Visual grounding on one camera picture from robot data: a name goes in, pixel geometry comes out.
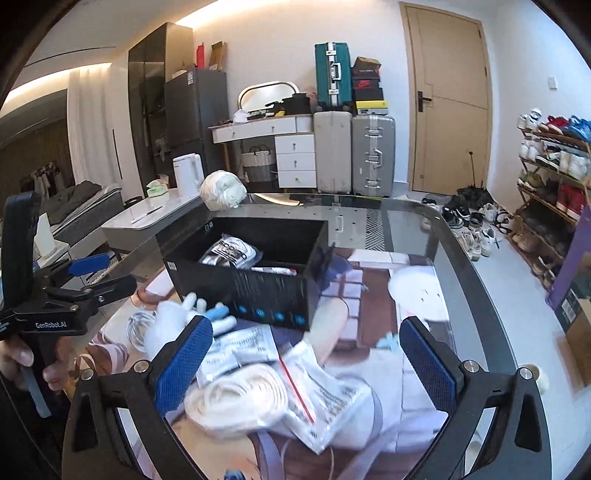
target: drawer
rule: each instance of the drawer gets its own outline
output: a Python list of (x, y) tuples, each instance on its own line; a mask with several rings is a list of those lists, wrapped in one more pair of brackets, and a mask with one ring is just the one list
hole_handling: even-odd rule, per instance
[(316, 188), (316, 170), (279, 171), (277, 174), (282, 189)]
[(314, 153), (314, 135), (275, 137), (276, 153)]
[(315, 170), (316, 157), (313, 153), (277, 154), (277, 170)]

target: shoe box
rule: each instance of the shoe box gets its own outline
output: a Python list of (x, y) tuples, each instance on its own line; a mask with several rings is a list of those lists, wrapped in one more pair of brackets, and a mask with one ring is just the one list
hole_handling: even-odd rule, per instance
[[(297, 275), (204, 265), (203, 254), (223, 234), (262, 252), (257, 267), (287, 267)], [(215, 217), (175, 241), (164, 263), (179, 295), (195, 292), (207, 304), (221, 301), (236, 318), (302, 331), (310, 329), (330, 260), (328, 222)]]

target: silver suitcase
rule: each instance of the silver suitcase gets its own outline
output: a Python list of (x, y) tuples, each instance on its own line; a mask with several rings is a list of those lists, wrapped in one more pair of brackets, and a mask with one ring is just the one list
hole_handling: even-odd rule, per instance
[(383, 115), (353, 118), (353, 193), (389, 197), (394, 183), (394, 119)]
[(349, 112), (314, 114), (316, 185), (320, 193), (351, 193), (351, 119)]

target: white fabric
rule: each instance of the white fabric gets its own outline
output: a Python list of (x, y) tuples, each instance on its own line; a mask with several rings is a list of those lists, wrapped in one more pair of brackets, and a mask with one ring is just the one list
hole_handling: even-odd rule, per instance
[(121, 181), (106, 108), (109, 66), (81, 67), (70, 72), (67, 124), (76, 184), (101, 186)]

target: suitcase handle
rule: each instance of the suitcase handle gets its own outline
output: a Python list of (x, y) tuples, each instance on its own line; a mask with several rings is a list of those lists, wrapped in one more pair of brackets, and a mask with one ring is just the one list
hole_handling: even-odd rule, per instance
[(332, 80), (341, 80), (343, 78), (343, 70), (340, 62), (330, 64), (330, 78)]
[(384, 157), (384, 154), (377, 148), (374, 148), (374, 153), (376, 155), (370, 155), (368, 152), (365, 153), (368, 156), (368, 159), (365, 161), (365, 163), (373, 163), (374, 168), (380, 168), (383, 163), (382, 159)]

